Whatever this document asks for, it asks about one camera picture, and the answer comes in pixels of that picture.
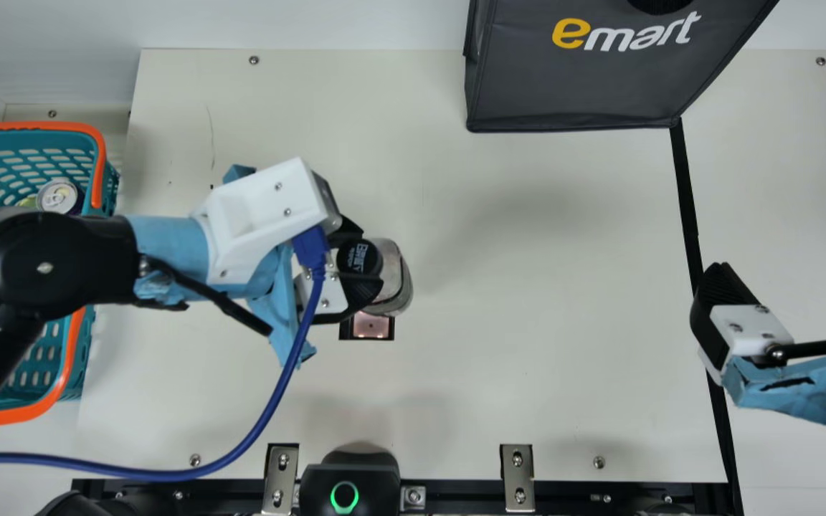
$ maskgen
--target black cable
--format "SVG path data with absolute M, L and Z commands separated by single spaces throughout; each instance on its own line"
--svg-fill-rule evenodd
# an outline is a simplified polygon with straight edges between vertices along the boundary
M 678 124 L 669 130 L 671 151 L 675 160 L 675 179 L 678 181 L 678 203 L 681 209 L 681 229 L 684 232 L 684 247 L 688 255 L 688 273 L 694 295 L 697 284 L 703 275 L 703 258 L 699 249 L 699 230 L 697 228 L 697 209 L 694 206 L 694 189 L 690 182 L 690 163 L 688 162 L 688 145 L 684 138 L 684 124 Z M 709 374 L 706 375 L 709 401 L 712 404 L 712 417 L 716 424 L 718 450 L 722 456 L 722 466 L 728 478 L 728 497 L 736 516 L 744 516 L 741 503 L 741 486 L 738 483 L 738 464 L 735 461 L 735 444 L 731 438 L 731 422 L 728 420 L 728 406 L 725 402 L 725 390 L 717 386 Z
M 157 258 L 151 256 L 143 256 L 143 258 L 151 269 L 167 274 L 181 287 L 212 301 L 213 304 L 219 307 L 219 310 L 222 310 L 222 313 L 249 327 L 250 330 L 254 330 L 265 337 L 269 337 L 272 333 L 272 326 L 269 326 L 265 320 L 260 319 L 255 314 L 250 313 L 247 308 L 232 301 L 224 292 L 217 291 L 209 285 L 180 274 L 171 265 L 165 264 Z

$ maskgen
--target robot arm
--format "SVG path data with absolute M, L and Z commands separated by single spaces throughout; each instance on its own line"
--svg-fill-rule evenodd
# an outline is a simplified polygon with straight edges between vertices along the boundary
M 293 254 L 302 274 L 292 272 Z M 285 363 L 314 279 L 324 288 L 314 323 L 360 310 L 394 316 L 412 297 L 397 246 L 364 239 L 327 182 L 298 158 L 261 172 L 232 167 L 184 218 L 0 209 L 0 386 L 46 321 L 88 304 L 185 310 L 211 300 L 268 336 Z M 314 352 L 305 342 L 302 360 Z
M 826 425 L 826 340 L 794 343 L 728 264 L 701 277 L 690 326 L 709 375 L 739 407 Z M 816 357 L 805 362 L 789 360 Z

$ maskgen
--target white tabletop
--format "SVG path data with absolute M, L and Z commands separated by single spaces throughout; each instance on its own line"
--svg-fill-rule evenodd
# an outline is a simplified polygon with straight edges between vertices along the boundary
M 219 476 L 261 476 L 269 441 L 301 444 L 300 467 L 371 441 L 405 477 L 498 478 L 498 445 L 528 443 L 540 479 L 724 481 L 668 132 L 471 134 L 462 82 L 458 52 L 142 52 L 125 213 L 187 215 L 230 164 L 301 156 L 399 242 L 416 290 L 393 343 L 315 328 L 318 355 Z M 82 457 L 213 460 L 279 373 L 215 307 L 98 317 Z

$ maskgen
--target metal screw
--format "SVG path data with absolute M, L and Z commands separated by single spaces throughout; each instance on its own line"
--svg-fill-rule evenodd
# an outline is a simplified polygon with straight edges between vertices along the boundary
M 422 494 L 420 494 L 419 491 L 415 489 L 407 491 L 407 502 L 413 505 L 419 505 L 420 500 L 422 500 Z
M 138 277 L 147 277 L 150 272 L 151 267 L 148 265 L 148 259 L 146 259 L 145 256 L 142 256 L 138 259 Z

